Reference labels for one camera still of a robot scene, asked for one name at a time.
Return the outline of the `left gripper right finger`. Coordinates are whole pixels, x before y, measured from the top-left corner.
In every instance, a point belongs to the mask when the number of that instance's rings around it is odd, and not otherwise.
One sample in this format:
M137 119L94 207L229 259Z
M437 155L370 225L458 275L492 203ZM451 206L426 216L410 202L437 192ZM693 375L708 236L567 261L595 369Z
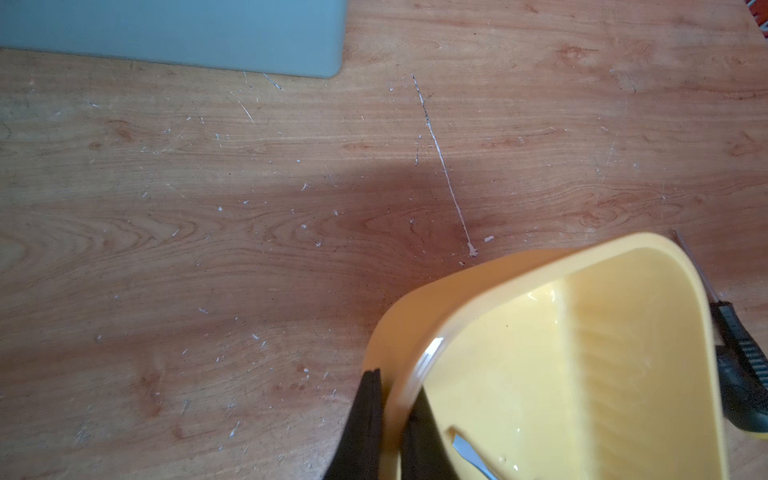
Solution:
M458 479L424 389L419 391L402 433L400 469L402 480Z

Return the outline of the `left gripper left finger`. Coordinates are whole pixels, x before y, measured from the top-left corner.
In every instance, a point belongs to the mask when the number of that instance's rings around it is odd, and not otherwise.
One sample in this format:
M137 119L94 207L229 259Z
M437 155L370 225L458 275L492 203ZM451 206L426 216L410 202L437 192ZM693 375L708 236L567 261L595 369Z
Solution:
M365 371L324 479L376 480L383 425L379 369Z

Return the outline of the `yellow plastic tray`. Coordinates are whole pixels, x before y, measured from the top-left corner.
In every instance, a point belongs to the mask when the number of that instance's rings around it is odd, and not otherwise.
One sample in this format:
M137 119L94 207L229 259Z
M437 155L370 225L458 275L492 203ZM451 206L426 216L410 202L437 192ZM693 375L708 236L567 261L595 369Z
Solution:
M636 233L529 250L424 285L376 326L363 366L381 374L379 475L400 479L419 395L453 475L500 479L724 479L713 327L672 240Z

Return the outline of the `black yellow screwdriver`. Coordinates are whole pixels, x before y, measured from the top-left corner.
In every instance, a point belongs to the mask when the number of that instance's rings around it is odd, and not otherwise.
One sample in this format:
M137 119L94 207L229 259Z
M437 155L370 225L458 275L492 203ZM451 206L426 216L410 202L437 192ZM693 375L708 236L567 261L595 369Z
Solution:
M738 317L721 299L697 262L693 263L709 301L713 323L723 341L715 347L725 417L739 430L767 438L767 357Z

